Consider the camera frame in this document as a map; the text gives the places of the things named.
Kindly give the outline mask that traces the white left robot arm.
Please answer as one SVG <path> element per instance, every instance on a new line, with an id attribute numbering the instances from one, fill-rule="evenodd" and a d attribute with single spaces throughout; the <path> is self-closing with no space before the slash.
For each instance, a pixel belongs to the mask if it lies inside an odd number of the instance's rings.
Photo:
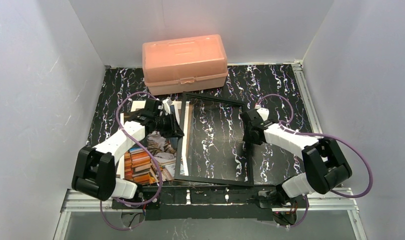
<path id="1" fill-rule="evenodd" d="M 138 185 L 118 178 L 116 165 L 126 151 L 152 132 L 159 132 L 164 138 L 184 136 L 171 99 L 147 99 L 143 108 L 129 113 L 115 134 L 94 147 L 81 148 L 73 172 L 72 189 L 101 201 L 133 199 Z"/>

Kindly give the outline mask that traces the black picture frame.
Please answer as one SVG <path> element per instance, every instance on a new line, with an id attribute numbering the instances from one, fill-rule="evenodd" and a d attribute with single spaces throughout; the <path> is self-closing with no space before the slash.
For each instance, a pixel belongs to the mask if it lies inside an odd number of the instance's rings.
<path id="1" fill-rule="evenodd" d="M 241 100 L 184 92 L 174 179 L 204 184 L 254 186 L 252 148 L 243 141 Z M 188 131 L 188 106 L 193 119 Z"/>

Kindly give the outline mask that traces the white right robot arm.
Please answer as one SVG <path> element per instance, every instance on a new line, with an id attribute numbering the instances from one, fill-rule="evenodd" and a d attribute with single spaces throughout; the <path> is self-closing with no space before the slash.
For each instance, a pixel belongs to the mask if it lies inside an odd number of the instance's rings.
<path id="1" fill-rule="evenodd" d="M 278 146 L 300 158 L 305 170 L 277 185 L 274 198 L 285 202 L 311 193 L 324 195 L 352 176 L 352 169 L 335 139 L 292 133 L 268 116 L 266 108 L 241 113 L 243 140 L 254 145 Z"/>

